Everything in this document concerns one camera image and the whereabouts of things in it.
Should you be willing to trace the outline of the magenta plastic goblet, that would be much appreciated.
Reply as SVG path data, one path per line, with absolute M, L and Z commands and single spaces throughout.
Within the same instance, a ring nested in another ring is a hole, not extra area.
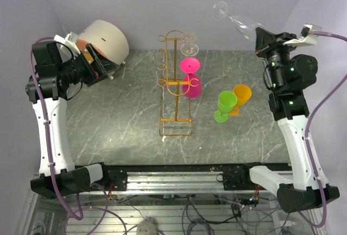
M 190 99 L 200 96 L 202 92 L 201 79 L 196 75 L 200 66 L 199 60 L 193 57 L 185 58 L 180 63 L 180 70 L 185 73 L 183 81 L 187 82 L 182 85 L 182 92 Z

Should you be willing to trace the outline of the clear glass tumbler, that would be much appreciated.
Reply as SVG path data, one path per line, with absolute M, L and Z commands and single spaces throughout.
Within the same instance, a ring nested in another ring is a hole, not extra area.
M 261 23 L 252 18 L 230 15 L 228 3 L 225 1 L 219 1 L 213 5 L 212 16 L 214 19 L 230 19 L 239 34 L 252 42 L 256 39 L 256 28 L 264 28 Z

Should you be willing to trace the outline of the clear flute wine glass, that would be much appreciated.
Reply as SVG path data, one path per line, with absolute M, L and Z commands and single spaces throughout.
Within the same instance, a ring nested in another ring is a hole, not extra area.
M 186 57 L 193 57 L 198 54 L 199 47 L 194 43 L 184 43 L 181 45 L 181 53 Z

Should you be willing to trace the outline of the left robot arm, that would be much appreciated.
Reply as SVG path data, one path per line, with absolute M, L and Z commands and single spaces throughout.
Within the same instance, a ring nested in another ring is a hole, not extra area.
M 90 87 L 118 68 L 90 43 L 85 51 L 88 57 L 73 44 L 49 38 L 31 48 L 31 76 L 25 91 L 37 120 L 41 158 L 39 177 L 31 180 L 30 187 L 49 199 L 89 192 L 92 185 L 105 190 L 111 182 L 103 162 L 76 168 L 68 145 L 69 87 L 78 83 Z

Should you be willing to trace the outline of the orange plastic goblet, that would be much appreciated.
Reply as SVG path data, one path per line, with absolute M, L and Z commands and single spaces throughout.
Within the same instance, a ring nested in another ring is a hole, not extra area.
M 252 97 L 252 90 L 244 84 L 236 85 L 233 92 L 237 97 L 237 103 L 235 107 L 228 113 L 229 116 L 237 116 L 240 112 L 240 107 L 245 105 Z

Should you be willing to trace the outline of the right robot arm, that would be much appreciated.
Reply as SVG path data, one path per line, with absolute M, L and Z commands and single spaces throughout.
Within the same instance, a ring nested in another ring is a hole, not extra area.
M 286 142 L 292 178 L 288 179 L 263 165 L 254 166 L 239 176 L 245 189 L 256 184 L 274 194 L 286 213 L 320 208 L 337 198 L 339 189 L 329 185 L 311 139 L 313 113 L 304 89 L 316 83 L 318 62 L 310 55 L 290 57 L 297 47 L 315 45 L 319 36 L 331 36 L 313 24 L 304 25 L 300 37 L 288 32 L 275 34 L 261 27 L 255 30 L 255 54 L 267 63 L 271 93 L 269 108 Z

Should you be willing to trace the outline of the clear round wine glass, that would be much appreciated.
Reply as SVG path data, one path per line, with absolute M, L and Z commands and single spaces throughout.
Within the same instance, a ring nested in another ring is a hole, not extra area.
M 186 43 L 195 42 L 197 39 L 197 35 L 192 31 L 187 31 L 183 33 L 182 40 Z

